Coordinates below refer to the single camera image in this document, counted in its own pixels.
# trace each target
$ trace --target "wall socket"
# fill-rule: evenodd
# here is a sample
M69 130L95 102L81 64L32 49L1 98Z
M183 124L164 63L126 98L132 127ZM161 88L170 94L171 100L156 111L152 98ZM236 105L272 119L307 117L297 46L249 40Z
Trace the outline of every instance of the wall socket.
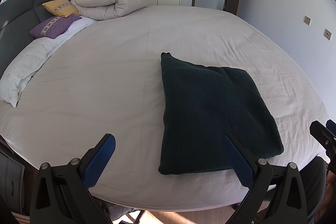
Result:
M310 21L311 21L311 19L310 19L309 17L305 16L305 18L304 18L304 22L305 22L306 24L310 25Z
M331 32L329 32L327 29L325 29L325 32L324 32L324 36L327 38L327 39L331 39L331 35L332 35L332 33Z

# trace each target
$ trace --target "gray trousers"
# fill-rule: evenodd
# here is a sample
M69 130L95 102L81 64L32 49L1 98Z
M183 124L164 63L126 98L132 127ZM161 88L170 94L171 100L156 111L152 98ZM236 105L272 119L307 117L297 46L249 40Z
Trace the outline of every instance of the gray trousers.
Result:
M300 171L300 175L307 201L308 224L314 224L314 215L323 199L326 186L326 162L320 157L315 157ZM271 201L274 193L275 189L268 191L265 200Z
M117 204L114 204L114 203L110 203L110 202L104 201L100 198L96 198L95 196L93 197L93 199L100 206L100 208L103 210L105 215L108 218L110 218L112 221L121 218L125 214L132 213L132 212L136 211L136 209L124 207L124 206L117 205Z

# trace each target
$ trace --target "pillowcase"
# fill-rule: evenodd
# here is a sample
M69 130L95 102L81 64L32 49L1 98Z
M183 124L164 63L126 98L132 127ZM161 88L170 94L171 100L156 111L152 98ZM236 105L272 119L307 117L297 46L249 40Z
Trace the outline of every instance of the pillowcase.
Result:
M55 39L42 37L35 39L25 47L4 71L0 79L0 101L6 101L16 107L21 93L31 77L42 67L53 53L68 39L86 26L96 22L91 18L82 17L76 20L65 33Z
M72 14L79 16L77 9L68 0L53 0L42 5L49 13L57 17L68 17Z
M70 15L66 18L51 17L35 26L29 33L35 38L49 37L55 39L64 33L74 21L79 19L81 17L77 15Z

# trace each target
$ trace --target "dark green towel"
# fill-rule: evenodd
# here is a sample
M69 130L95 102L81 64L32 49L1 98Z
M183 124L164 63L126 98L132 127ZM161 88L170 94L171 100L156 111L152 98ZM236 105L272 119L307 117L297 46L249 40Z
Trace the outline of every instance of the dark green towel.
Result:
M161 54L166 99L161 174L231 169L222 145L230 132L256 158L284 151L274 118L248 73L204 67Z

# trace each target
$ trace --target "bed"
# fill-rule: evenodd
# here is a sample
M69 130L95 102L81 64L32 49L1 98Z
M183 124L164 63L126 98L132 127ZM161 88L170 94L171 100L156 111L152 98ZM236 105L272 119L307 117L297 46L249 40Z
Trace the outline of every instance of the bed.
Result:
M50 17L41 3L0 5L0 76ZM325 150L310 123L328 119L314 86L274 42L240 18L196 7L151 6L98 21L64 43L33 76L18 105L0 101L0 134L36 168L64 165L105 133L116 150L90 192L141 209L194 211L242 201L247 188L233 170L161 175L165 98L160 54L205 66L246 70L273 115L284 153L269 159L301 170Z

